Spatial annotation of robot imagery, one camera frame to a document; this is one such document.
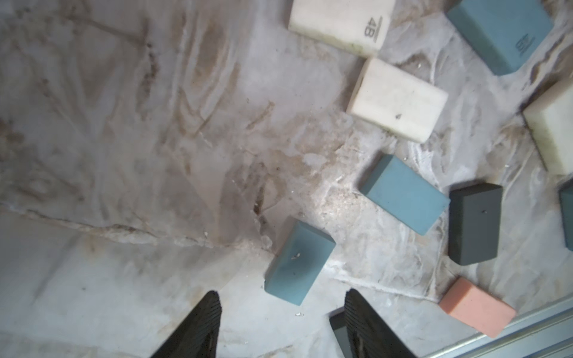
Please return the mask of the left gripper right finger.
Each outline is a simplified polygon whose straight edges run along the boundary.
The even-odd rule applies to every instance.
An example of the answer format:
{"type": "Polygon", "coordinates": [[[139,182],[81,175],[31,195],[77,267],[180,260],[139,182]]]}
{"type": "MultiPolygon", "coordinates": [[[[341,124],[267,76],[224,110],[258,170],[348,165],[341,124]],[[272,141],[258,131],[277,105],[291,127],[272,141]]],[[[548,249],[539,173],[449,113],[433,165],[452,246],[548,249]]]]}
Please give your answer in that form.
{"type": "Polygon", "coordinates": [[[344,309],[353,357],[416,357],[356,289],[346,292],[344,309]]]}

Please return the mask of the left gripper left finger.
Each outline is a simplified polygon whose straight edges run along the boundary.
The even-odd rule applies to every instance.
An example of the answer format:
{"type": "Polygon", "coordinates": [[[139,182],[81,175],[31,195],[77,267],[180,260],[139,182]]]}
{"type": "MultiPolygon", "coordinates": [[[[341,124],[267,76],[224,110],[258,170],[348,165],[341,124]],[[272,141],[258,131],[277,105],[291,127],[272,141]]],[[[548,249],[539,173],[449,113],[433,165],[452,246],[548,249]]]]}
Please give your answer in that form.
{"type": "Polygon", "coordinates": [[[215,357],[222,316],[217,291],[209,291],[153,353],[158,357],[215,357]]]}

